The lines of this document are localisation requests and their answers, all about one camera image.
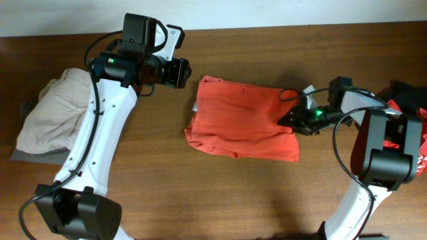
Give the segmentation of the orange soccer t-shirt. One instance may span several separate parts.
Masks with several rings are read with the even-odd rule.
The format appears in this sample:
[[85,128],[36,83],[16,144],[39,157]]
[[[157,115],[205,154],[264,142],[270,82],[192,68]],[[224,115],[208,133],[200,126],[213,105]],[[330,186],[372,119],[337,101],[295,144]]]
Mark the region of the orange soccer t-shirt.
[[197,89],[197,109],[184,130],[187,143],[211,155],[296,162],[300,153],[296,135],[277,122],[298,104],[297,96],[295,90],[206,75]]

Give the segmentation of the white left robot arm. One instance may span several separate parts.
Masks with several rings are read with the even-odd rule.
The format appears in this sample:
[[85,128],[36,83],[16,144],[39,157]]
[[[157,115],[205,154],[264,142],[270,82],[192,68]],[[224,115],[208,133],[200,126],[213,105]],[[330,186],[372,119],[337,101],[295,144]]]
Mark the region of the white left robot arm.
[[108,199],[111,162],[143,87],[181,89],[191,75],[174,57],[181,27],[128,13],[123,28],[95,58],[87,59],[91,92],[74,146],[51,185],[40,184],[33,202],[49,230],[66,239],[126,239],[121,205]]

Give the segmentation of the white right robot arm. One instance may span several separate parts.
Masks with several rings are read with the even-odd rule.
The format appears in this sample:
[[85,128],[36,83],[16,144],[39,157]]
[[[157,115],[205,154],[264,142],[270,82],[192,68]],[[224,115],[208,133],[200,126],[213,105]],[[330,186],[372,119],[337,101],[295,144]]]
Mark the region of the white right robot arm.
[[[366,89],[354,87],[348,77],[337,77],[326,88],[328,104],[317,106],[313,91],[299,92],[298,104],[277,122],[294,133],[315,135],[333,127],[332,146],[351,183],[335,213],[318,231],[292,239],[363,239],[362,232],[376,208],[411,182],[421,161],[422,120],[397,111]],[[358,135],[346,167],[338,151],[341,124],[355,124]]]

